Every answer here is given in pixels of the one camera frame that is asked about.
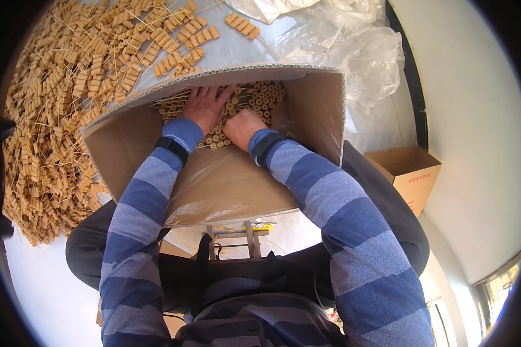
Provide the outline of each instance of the cardboard box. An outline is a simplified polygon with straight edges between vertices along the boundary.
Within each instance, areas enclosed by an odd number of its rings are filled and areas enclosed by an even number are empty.
[[[377,150],[364,156],[396,187],[413,213],[420,215],[442,164],[418,146]]]
[[[105,112],[82,129],[83,142],[112,198],[118,201],[154,149],[162,120],[154,101],[185,89],[256,80],[281,80],[283,103],[273,128],[340,165],[344,129],[344,77],[307,64],[263,64],[215,69],[158,84]],[[232,223],[297,208],[289,190],[235,145],[198,149],[181,170],[166,227]]]

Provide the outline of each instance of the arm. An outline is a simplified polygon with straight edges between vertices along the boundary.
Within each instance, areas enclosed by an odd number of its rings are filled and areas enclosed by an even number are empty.
[[[215,125],[235,86],[216,99],[218,87],[191,91],[183,117],[168,122],[162,136],[174,138],[188,153]],[[157,237],[180,159],[158,147],[141,164],[116,207],[99,284],[104,346],[162,346],[170,338],[162,317]]]
[[[240,121],[236,117],[224,128],[232,141],[236,135],[231,122]],[[253,118],[247,122],[256,123]],[[242,148],[250,153],[273,132],[263,123],[256,124],[247,139],[234,141],[246,143]],[[354,178],[292,140],[278,142],[267,164],[272,176],[292,191],[301,211],[322,230],[322,241],[332,255],[336,307],[352,345],[432,346],[421,283],[381,213]]]

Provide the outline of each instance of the plastic sheet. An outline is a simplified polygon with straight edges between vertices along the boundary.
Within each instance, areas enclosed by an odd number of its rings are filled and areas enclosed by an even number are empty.
[[[276,38],[273,47],[282,61],[340,67],[349,112],[370,115],[399,87],[398,61],[403,60],[401,34],[384,26],[382,3],[325,0],[295,11],[298,25]],[[348,129],[355,132],[352,122]]]
[[[266,24],[279,15],[312,6],[320,0],[225,0],[226,4]]]

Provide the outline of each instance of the right hand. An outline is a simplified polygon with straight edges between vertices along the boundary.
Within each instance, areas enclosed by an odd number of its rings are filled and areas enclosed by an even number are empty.
[[[248,152],[251,137],[260,129],[268,129],[257,112],[245,108],[226,121],[222,131],[237,147]]]

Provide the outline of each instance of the striped sweater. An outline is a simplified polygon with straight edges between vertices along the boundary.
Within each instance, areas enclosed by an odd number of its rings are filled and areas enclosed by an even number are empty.
[[[271,131],[259,130],[249,152]],[[170,121],[162,135],[189,153],[203,137],[187,119]],[[421,283],[361,186],[292,140],[274,146],[267,163],[322,230],[345,335],[310,300],[265,293],[216,302],[171,337],[155,240],[181,161],[156,148],[128,184],[108,231],[99,287],[104,346],[432,346]]]

